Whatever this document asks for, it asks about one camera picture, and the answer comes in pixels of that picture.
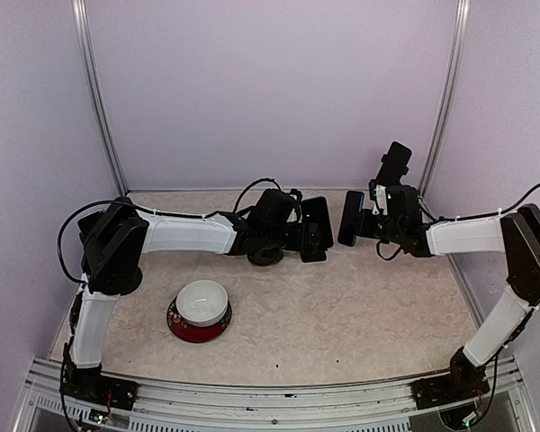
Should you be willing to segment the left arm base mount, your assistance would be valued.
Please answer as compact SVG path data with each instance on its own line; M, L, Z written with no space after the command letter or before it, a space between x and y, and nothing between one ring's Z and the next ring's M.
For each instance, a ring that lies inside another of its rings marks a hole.
M102 374L102 367L78 369L72 362L61 368L60 389L64 396L110 409L132 411L139 385Z

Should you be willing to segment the round-base plate phone stand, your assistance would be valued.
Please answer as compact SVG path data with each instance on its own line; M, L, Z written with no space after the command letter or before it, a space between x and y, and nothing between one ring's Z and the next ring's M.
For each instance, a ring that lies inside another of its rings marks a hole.
M255 254L247 255L247 260L253 266L273 266L284 258L284 252L281 249L263 249Z

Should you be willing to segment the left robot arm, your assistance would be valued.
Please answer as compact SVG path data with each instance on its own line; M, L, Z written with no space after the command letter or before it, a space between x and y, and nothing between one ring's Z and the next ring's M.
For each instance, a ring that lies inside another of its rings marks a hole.
M69 219L79 227L83 255L82 274L73 280L78 290L63 348L60 392L112 407L130 406L138 389L133 381L104 375L102 353L114 305L142 282L142 255L209 252L271 266L286 251L299 253L304 263L323 261L333 245L326 199L305 199L296 189L266 189L253 206L210 214L156 211L121 197L92 202Z

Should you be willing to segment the blue-edged black smartphone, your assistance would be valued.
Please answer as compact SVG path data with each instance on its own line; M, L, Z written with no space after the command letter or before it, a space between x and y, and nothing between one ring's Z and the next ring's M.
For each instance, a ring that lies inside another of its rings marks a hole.
M314 197L301 202L302 222L317 223L322 230L323 249L333 246L333 234L329 217L329 206L324 196Z

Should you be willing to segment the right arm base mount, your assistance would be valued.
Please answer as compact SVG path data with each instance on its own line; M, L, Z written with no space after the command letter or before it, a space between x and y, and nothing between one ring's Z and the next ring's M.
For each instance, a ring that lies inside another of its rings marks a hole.
M447 374L414 381L410 388L418 410L447 405L488 393L484 365L474 365L459 349L451 358Z

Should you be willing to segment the black pole phone stand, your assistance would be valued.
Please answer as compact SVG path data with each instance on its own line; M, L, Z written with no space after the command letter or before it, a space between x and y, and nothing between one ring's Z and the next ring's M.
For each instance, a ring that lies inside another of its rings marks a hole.
M381 161L382 166L375 178L377 183L385 187L399 185L401 178L409 171L408 163L410 158L385 154L382 156Z
M139 267L149 224L118 211L96 211L78 221L84 247L81 268L91 293L128 295L142 281Z

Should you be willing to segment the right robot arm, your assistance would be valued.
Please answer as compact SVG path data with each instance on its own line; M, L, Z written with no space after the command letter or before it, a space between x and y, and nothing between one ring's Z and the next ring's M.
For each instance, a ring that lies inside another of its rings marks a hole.
M540 306L540 208L527 203L482 216L426 221L411 186L384 187L370 209L364 207L364 198L358 194L351 218L356 237L395 244L419 258L481 253L505 257L505 288L461 350L473 367L485 366Z

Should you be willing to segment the black folding phone stand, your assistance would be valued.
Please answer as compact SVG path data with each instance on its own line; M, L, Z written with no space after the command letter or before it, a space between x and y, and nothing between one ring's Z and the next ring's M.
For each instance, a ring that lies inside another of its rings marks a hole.
M327 253L325 250L318 250L316 252L301 251L300 259L303 263L323 262L327 259Z

